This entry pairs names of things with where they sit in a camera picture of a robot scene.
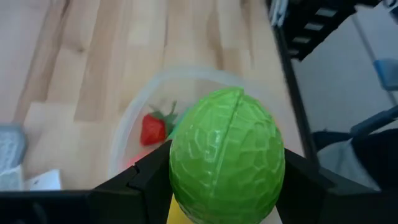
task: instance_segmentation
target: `clear plastic bowl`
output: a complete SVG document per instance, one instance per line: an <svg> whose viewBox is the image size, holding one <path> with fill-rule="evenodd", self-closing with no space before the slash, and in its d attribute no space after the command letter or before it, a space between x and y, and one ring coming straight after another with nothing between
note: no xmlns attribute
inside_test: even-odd
<svg viewBox="0 0 398 224"><path fill-rule="evenodd" d="M280 103L278 97L273 97L265 86L247 82L230 73L197 67L180 67L160 72L130 102L120 120L112 143L108 177L112 178L127 169L132 158L157 148L142 147L139 141L142 119L145 114L152 112L150 105L168 114L172 102L177 100L175 111L178 116L182 116L200 98L229 86L241 86L246 94L257 98L273 115L278 125L281 124L278 118L286 117L284 112L289 108Z"/></svg>

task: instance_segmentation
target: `red strawberry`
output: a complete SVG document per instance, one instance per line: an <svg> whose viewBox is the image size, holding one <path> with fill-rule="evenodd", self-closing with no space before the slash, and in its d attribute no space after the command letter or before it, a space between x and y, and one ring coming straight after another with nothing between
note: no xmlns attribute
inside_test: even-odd
<svg viewBox="0 0 398 224"><path fill-rule="evenodd" d="M151 114L145 115L142 120L141 144L149 146L164 140L166 140L166 125L164 121L155 118Z"/></svg>
<svg viewBox="0 0 398 224"><path fill-rule="evenodd" d="M172 111L164 116L160 110L153 107L154 112L144 116L142 120L142 130L140 142L143 146L150 146L162 143L167 136L173 131L174 120L177 115L174 114L176 102L173 102Z"/></svg>

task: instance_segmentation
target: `yellow object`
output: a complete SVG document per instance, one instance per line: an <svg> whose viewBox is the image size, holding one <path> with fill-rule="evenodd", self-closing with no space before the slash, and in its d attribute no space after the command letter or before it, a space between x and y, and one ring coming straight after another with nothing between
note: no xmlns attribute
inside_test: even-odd
<svg viewBox="0 0 398 224"><path fill-rule="evenodd" d="M180 206L177 201L172 198L172 203L169 210L169 218L167 219L167 224L193 224L193 222L181 211Z"/></svg>

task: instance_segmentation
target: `wooden table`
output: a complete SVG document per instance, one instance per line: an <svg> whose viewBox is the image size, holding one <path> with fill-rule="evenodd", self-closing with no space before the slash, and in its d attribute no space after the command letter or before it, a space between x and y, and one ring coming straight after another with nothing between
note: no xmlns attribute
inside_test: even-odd
<svg viewBox="0 0 398 224"><path fill-rule="evenodd" d="M285 146L302 155L274 41L262 0L0 0L0 122L26 131L27 178L60 169L64 189L90 189L108 178L140 89L164 68L200 65L267 88Z"/></svg>

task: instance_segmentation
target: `green melon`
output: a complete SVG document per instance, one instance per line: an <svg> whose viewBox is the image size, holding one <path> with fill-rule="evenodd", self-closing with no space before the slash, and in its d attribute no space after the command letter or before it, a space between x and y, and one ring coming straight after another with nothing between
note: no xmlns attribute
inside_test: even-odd
<svg viewBox="0 0 398 224"><path fill-rule="evenodd" d="M175 199L195 223L261 222L285 172L272 116L241 88L210 93L188 111L170 149Z"/></svg>

